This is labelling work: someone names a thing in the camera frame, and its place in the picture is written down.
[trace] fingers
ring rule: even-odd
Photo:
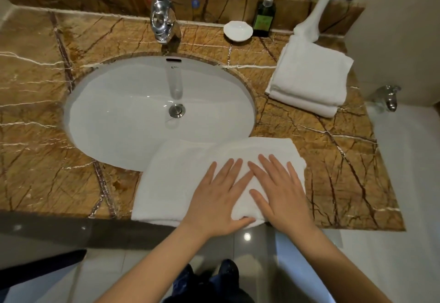
[[[266,172],[264,172],[258,165],[254,164],[251,161],[248,162],[248,166],[250,170],[254,173],[258,181],[260,182],[267,196],[270,198],[272,191],[275,189],[275,183],[273,182],[271,177]]]
[[[241,194],[243,194],[243,191],[245,190],[246,186],[249,184],[252,178],[253,172],[249,171],[239,181],[237,181],[234,186],[232,186],[231,195],[234,204],[237,202]]]
[[[242,168],[242,164],[243,164],[243,159],[241,158],[237,159],[234,166],[231,168],[227,176],[224,178],[222,185],[225,186],[228,190],[230,190],[233,184],[235,183],[235,179],[237,179],[239,175],[240,169]]]
[[[213,161],[212,164],[209,166],[208,171],[206,171],[205,176],[198,184],[199,186],[206,186],[211,183],[212,177],[214,176],[214,172],[216,171],[216,167],[217,167],[217,163]]]
[[[261,165],[263,165],[264,169],[269,174],[273,182],[275,184],[278,184],[281,178],[274,164],[272,164],[269,160],[267,160],[267,158],[263,155],[258,155],[258,160],[260,161]]]
[[[228,175],[229,170],[231,169],[232,165],[234,165],[234,160],[232,158],[229,158],[226,164],[223,165],[223,167],[220,169],[220,171],[217,173],[216,177],[212,181],[213,184],[220,184],[223,182],[223,180]]]
[[[252,196],[258,208],[260,209],[263,216],[266,217],[269,221],[271,221],[271,219],[274,216],[274,213],[272,211],[271,206],[267,203],[267,201],[264,199],[261,193],[256,189],[251,189],[249,193]]]
[[[269,160],[278,170],[278,173],[283,179],[290,179],[289,173],[274,155],[269,155]]]
[[[295,184],[296,186],[301,186],[301,187],[302,187],[302,185],[301,185],[301,181],[300,181],[300,179],[298,178],[298,174],[297,174],[297,172],[295,171],[295,169],[294,169],[294,167],[293,167],[293,165],[292,165],[291,162],[288,162],[288,163],[287,163],[287,169],[289,170],[290,178],[292,179],[292,181],[294,182],[294,184]]]
[[[253,217],[243,217],[242,219],[239,219],[237,221],[232,221],[231,223],[232,232],[245,228],[249,224],[252,224],[253,222],[255,222],[255,218]]]

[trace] forearm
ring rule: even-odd
[[[318,228],[307,237],[289,237],[337,303],[391,302]]]
[[[191,227],[179,226],[96,303],[158,302],[205,242]]]

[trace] bottle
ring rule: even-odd
[[[269,29],[274,19],[275,11],[274,0],[263,0],[258,3],[252,26],[252,36],[269,36]]]

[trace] left hand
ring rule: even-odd
[[[213,178],[217,166],[213,162],[196,188],[181,225],[189,225],[209,239],[231,234],[255,222],[253,217],[237,221],[231,218],[232,208],[253,177],[250,171],[235,183],[242,164],[242,159],[235,164],[233,159],[229,159]]]

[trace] foot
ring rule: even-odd
[[[190,264],[186,265],[183,271],[173,282],[173,294],[172,296],[180,295],[188,289],[191,280],[194,277],[194,271]]]
[[[234,283],[238,284],[240,277],[239,268],[237,267],[235,262],[233,262],[230,259],[223,260],[220,265],[219,275],[225,275],[225,274],[230,276]]]

